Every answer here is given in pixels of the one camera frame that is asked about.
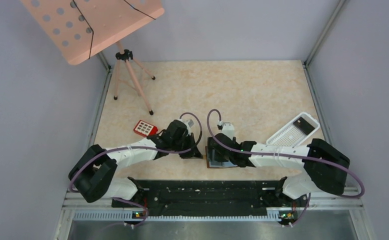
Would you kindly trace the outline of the red block with white grid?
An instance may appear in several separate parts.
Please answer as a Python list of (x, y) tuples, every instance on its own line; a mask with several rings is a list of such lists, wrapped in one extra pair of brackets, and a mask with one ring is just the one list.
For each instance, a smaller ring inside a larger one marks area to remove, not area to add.
[(133, 128), (133, 132), (142, 137), (148, 137), (157, 134), (158, 128), (146, 121), (139, 120)]

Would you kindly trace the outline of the white plastic basket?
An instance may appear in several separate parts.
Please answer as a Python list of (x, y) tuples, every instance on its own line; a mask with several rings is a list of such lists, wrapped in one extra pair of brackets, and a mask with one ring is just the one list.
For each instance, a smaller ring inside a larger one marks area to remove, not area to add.
[[(305, 135), (298, 128), (294, 126), (294, 121), (299, 117), (307, 120), (311, 125), (315, 127), (315, 130), (309, 135)], [(266, 140), (267, 145), (271, 146), (289, 146), (296, 147), (306, 141), (311, 137), (319, 128), (321, 127), (319, 121), (315, 119), (312, 115), (307, 112), (301, 112), (283, 127), (281, 127), (277, 132), (275, 132), (271, 137)]]

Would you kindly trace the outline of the black credit card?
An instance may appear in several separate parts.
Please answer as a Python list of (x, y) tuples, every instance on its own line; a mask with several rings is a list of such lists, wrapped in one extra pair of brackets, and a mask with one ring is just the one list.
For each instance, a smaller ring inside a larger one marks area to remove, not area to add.
[(299, 117), (297, 120), (293, 122), (293, 125), (298, 128), (303, 134), (308, 136), (311, 134), (316, 128), (311, 125), (307, 120), (303, 117)]

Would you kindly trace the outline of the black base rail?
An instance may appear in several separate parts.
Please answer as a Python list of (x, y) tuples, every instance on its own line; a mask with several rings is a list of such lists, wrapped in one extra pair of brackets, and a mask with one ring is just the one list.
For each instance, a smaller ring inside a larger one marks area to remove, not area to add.
[(266, 216), (268, 208), (299, 210), (307, 196), (291, 199), (277, 193), (279, 182), (261, 180), (136, 180), (136, 193), (126, 203), (111, 196), (111, 207), (147, 208), (150, 217)]

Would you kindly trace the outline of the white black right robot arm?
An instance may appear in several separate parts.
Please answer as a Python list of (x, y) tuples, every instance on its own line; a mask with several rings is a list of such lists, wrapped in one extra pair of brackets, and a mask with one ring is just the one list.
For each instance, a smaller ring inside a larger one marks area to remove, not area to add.
[(256, 141), (237, 143), (235, 138), (218, 133), (211, 138), (209, 145), (240, 168), (298, 170), (299, 174), (280, 180), (277, 195), (296, 200), (314, 192), (336, 196), (344, 193), (350, 159), (323, 139), (314, 138), (310, 144), (300, 146), (272, 146)]

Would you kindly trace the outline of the pink music stand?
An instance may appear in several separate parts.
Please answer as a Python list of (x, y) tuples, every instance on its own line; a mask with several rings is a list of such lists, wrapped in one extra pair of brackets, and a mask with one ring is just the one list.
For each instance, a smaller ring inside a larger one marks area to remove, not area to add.
[(21, 3), (70, 65), (81, 64), (116, 45), (116, 63), (125, 64), (133, 82), (131, 87), (143, 98), (149, 114), (154, 114), (130, 62), (135, 62), (152, 80), (156, 77), (120, 41), (162, 16), (165, 9), (161, 1), (23, 0)]

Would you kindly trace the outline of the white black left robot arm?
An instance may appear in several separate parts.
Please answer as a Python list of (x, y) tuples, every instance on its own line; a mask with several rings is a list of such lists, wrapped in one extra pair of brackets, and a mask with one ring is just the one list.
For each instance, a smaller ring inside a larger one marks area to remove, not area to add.
[(118, 170), (170, 154), (181, 158), (200, 157), (198, 142), (191, 131), (192, 120), (173, 120), (165, 130), (117, 148), (90, 146), (70, 170), (69, 189), (78, 192), (87, 203), (101, 198), (120, 198), (132, 201), (142, 187), (130, 177), (116, 177)]

